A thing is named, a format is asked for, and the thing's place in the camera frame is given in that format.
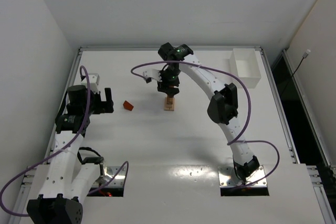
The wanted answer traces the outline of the red-brown wedge block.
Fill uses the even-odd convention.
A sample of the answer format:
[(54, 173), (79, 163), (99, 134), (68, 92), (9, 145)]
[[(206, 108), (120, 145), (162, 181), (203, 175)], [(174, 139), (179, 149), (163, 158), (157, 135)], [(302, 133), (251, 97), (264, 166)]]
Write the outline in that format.
[(125, 110), (132, 111), (134, 109), (134, 106), (130, 102), (125, 100), (123, 103), (123, 108)]

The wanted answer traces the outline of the light long wood block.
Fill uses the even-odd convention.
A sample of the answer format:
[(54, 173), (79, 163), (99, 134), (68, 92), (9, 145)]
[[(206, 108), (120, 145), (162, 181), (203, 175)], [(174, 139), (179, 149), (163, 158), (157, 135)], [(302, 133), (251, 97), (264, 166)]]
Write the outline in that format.
[(170, 110), (170, 105), (167, 102), (167, 98), (165, 98), (165, 100), (164, 100), (164, 110), (165, 111), (169, 111)]
[(170, 105), (170, 111), (174, 111), (175, 110), (175, 98), (174, 98), (174, 104)]

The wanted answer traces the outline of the dark striped wood block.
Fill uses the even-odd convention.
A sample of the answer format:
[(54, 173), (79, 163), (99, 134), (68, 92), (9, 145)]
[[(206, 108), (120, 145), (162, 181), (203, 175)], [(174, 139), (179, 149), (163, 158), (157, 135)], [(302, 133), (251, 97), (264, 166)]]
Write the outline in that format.
[(174, 104), (174, 98), (173, 97), (167, 97), (166, 98), (166, 104), (173, 105)]

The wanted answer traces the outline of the white plastic box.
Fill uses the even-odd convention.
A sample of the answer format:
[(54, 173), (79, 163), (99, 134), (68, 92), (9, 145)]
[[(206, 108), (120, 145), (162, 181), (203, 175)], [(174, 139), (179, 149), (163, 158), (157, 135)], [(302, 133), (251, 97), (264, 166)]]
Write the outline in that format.
[(248, 89), (254, 89), (261, 80), (255, 49), (234, 48), (229, 59), (231, 73)]

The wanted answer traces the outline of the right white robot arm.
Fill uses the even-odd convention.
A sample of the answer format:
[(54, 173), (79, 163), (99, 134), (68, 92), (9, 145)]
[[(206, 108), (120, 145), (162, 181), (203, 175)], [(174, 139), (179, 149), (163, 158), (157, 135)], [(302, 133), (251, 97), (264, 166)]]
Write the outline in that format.
[(236, 176), (246, 182), (259, 167), (259, 161), (250, 150), (243, 136), (238, 116), (238, 92), (234, 83), (226, 84), (218, 80), (212, 72), (195, 66), (200, 64), (192, 49), (183, 44), (173, 47), (169, 42), (158, 50), (159, 56), (167, 62), (165, 69), (159, 71), (161, 80), (157, 90), (166, 93), (166, 110), (174, 107), (174, 96), (179, 93), (180, 72), (188, 75), (205, 92), (209, 98), (207, 114), (222, 129), (233, 152)]

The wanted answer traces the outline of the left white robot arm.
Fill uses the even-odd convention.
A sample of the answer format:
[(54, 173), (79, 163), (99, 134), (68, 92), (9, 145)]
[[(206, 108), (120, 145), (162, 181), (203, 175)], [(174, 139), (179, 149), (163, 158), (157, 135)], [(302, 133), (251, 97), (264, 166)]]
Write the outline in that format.
[(83, 202), (94, 182), (103, 175), (102, 157), (87, 157), (80, 164), (78, 174), (75, 165), (78, 152), (93, 114), (113, 113), (110, 88), (89, 91), (83, 84), (67, 89), (66, 110), (56, 117), (54, 152), (45, 181), (37, 198), (27, 203), (27, 213), (33, 223), (81, 223)]

